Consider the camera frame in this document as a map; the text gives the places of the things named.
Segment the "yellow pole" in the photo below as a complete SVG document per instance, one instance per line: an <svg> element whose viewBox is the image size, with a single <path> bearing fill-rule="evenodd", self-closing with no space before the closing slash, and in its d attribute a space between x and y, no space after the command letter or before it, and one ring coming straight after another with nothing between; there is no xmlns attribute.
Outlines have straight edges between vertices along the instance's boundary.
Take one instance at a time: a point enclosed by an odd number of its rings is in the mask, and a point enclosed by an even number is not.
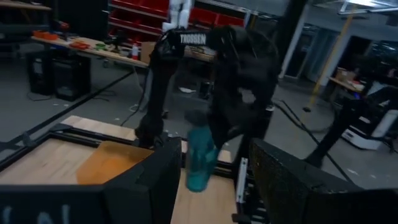
<svg viewBox="0 0 398 224"><path fill-rule="evenodd" d="M341 30L340 35L338 36L338 38L337 38L337 40L336 40L336 42L335 42L335 44L333 46L331 54L329 55L328 60L325 63L325 66L323 66L323 68L322 68L322 73L321 73L321 75L320 75L320 77L319 77L319 79L317 81L317 84L315 85L315 88L312 91L311 99L310 99L309 104L307 105L307 108L311 109L311 107L313 106L315 100L317 99L317 95L318 95L319 87L321 85L321 81L323 80L323 77L325 77L325 75L326 75L326 69L329 67L331 59L336 54L336 50L337 50L338 46L340 45L340 42L341 42L343 36L347 33L349 25L351 25L351 22L353 20L353 16L354 16L354 14L350 14L348 16L347 21L345 22L345 24L343 26L343 29ZM302 123L304 123L304 124L305 124L305 121L304 121L305 120L305 114L306 113L303 112L302 115L301 115L301 120L302 120Z"/></svg>
<svg viewBox="0 0 398 224"><path fill-rule="evenodd" d="M256 21L256 19L257 19L257 16L253 15L253 18L251 19L250 26L249 26L250 29L253 29L254 22Z"/></svg>

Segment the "teal water bottle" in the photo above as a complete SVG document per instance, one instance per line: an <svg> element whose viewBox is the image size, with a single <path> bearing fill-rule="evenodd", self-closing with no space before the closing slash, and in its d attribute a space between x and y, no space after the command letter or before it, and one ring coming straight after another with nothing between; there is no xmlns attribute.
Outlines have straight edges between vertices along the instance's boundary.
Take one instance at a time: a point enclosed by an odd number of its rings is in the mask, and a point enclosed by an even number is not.
<svg viewBox="0 0 398 224"><path fill-rule="evenodd" d="M187 188L202 192L212 175L220 150L216 148L208 126L194 128L188 132L188 150L185 157Z"/></svg>

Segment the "cable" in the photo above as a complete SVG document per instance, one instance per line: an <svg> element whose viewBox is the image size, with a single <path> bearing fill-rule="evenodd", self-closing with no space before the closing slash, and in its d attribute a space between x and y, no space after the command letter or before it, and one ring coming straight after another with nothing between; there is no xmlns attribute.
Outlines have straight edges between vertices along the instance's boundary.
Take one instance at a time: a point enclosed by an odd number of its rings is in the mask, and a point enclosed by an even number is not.
<svg viewBox="0 0 398 224"><path fill-rule="evenodd" d="M305 130L303 129L303 127L302 127L303 123L301 122L300 118L296 115L296 113L294 113L294 111L291 109L291 107L290 107L284 100L277 100L277 101L283 103L283 104L286 106L286 108L290 111L290 113L294 116L294 118L296 119L296 120L294 120L293 118L290 117L290 118L289 118L290 121L293 122L294 125L296 125L296 127L298 127L298 128L300 128L301 130L305 131ZM328 125L328 126L325 127L325 128L321 128L321 129L308 129L311 133L313 133L313 134L316 134L316 133L324 133L324 132L326 132L326 131L328 131L328 130L330 129L330 127L333 125L334 120L335 120L336 117L337 117L337 111L335 110L335 108L333 107L333 105L331 105L331 107L332 107L332 109L333 109L333 116L334 116L333 121L331 122L331 124Z"/></svg>
<svg viewBox="0 0 398 224"><path fill-rule="evenodd" d="M147 75L145 76L144 87L143 87L143 89L142 89L141 98L139 99L138 104L137 104L137 109L134 110L134 111L133 111L133 112L120 124L120 127L123 127L123 125L126 124L126 122L128 122L129 119L130 119L131 117L133 117L133 116L139 111L139 108L141 107L142 101L144 100L144 96L145 96L145 92L146 92L146 88L147 88L148 76L149 76L149 74L147 74Z"/></svg>
<svg viewBox="0 0 398 224"><path fill-rule="evenodd" d="M47 97L47 98L41 98L41 99L33 99L33 98L31 98L31 97L29 96L30 93L32 93L32 92L26 93L26 97L27 97L30 101L33 101L33 102L46 101L46 100L51 100L51 99L52 99L52 96L49 96L49 97Z"/></svg>
<svg viewBox="0 0 398 224"><path fill-rule="evenodd" d="M93 89L95 91L98 91L100 88L94 86ZM105 90L105 91L103 91L103 93L99 94L99 96L117 96L117 94L113 90Z"/></svg>
<svg viewBox="0 0 398 224"><path fill-rule="evenodd" d="M275 107L280 109L281 112L283 112L283 114L286 115L286 117L288 117L288 119L294 123L294 125L296 125L298 128L304 130L310 137L311 139L317 144L319 145L319 141L316 139L316 137L311 133L310 130L307 129L307 127L301 122L301 120L299 120L300 124L297 124L294 119L288 114L288 112L283 109L283 107L281 107L280 105L278 105L277 103L275 103ZM327 158L329 158L330 162L337 168L337 170L339 171L340 174L342 174L342 176L351 183L354 183L353 180L351 180L350 177L348 177L348 175L344 172L344 170L340 167L340 165L338 165L338 163L334 160L334 158L332 158L329 153L326 153Z"/></svg>
<svg viewBox="0 0 398 224"><path fill-rule="evenodd" d="M102 97L95 97L95 98L93 98L93 100L103 100L103 101L110 102L110 100L102 98Z"/></svg>

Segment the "wooden board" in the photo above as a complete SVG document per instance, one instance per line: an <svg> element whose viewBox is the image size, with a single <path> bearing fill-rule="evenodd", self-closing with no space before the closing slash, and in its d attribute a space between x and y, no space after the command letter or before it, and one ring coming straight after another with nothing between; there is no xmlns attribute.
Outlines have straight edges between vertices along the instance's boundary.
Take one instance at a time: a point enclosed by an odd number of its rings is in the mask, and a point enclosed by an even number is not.
<svg viewBox="0 0 398 224"><path fill-rule="evenodd" d="M232 224L236 213L235 189L231 179L212 176L207 189L190 192L185 187L186 173L181 170L172 224Z"/></svg>
<svg viewBox="0 0 398 224"><path fill-rule="evenodd" d="M97 133L101 134L107 134L110 136L115 136L119 138L124 138L128 140L135 140L136 134L133 129L130 128L124 128L120 126L116 126L113 124L107 124L107 123L102 123L99 121L95 121L92 119L87 119L87 118L81 118L78 116L70 116L69 118L65 119L62 121L63 124L68 124L72 125L75 128L80 128L83 130L88 130L88 131L95 131ZM182 141L182 152L187 151L187 142ZM221 150L219 156L218 156L219 161L223 162L232 162L232 157L231 153L226 150Z"/></svg>
<svg viewBox="0 0 398 224"><path fill-rule="evenodd" d="M2 0L0 0L0 7L13 7L13 8L18 8L18 9L51 11L51 8L49 8L49 7L36 6L34 4L17 2L17 1L2 1Z"/></svg>
<svg viewBox="0 0 398 224"><path fill-rule="evenodd" d="M0 172L0 184L77 184L77 169L94 151L49 139Z"/></svg>
<svg viewBox="0 0 398 224"><path fill-rule="evenodd" d="M356 92L356 93L360 93L360 92L361 92L361 90L359 90L359 89L353 87L353 86L350 85L349 83L342 82L342 81L337 80L337 79L332 78L332 77L330 77L329 79L330 79L330 81L332 81L332 82L334 82L334 83L336 83L336 84L338 84L338 85L340 85L340 86L342 86L342 87L344 87L344 88L346 88L346 89L348 89L348 90L354 91L354 92Z"/></svg>
<svg viewBox="0 0 398 224"><path fill-rule="evenodd" d="M63 121L98 133L133 140L134 130L86 118L71 116ZM0 172L0 184L77 184L76 171L95 149L49 139L35 150ZM230 160L229 152L220 159ZM236 213L232 179L212 176L202 193L190 192L185 187L186 173L182 169L175 201L172 224L232 224Z"/></svg>

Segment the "white machine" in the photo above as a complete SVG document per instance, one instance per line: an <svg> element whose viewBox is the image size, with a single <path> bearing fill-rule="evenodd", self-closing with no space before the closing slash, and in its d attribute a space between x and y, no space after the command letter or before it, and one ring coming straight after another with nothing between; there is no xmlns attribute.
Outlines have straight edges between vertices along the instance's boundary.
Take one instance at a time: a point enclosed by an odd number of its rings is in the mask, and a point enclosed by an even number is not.
<svg viewBox="0 0 398 224"><path fill-rule="evenodd" d="M394 87L384 87L368 96L376 108L370 108L351 125L342 138L360 149L380 150L386 145L386 135L392 131L398 118L398 105L393 97Z"/></svg>
<svg viewBox="0 0 398 224"><path fill-rule="evenodd" d="M188 20L191 14L194 0L170 0L169 1L169 22L162 24L162 31L188 27Z"/></svg>

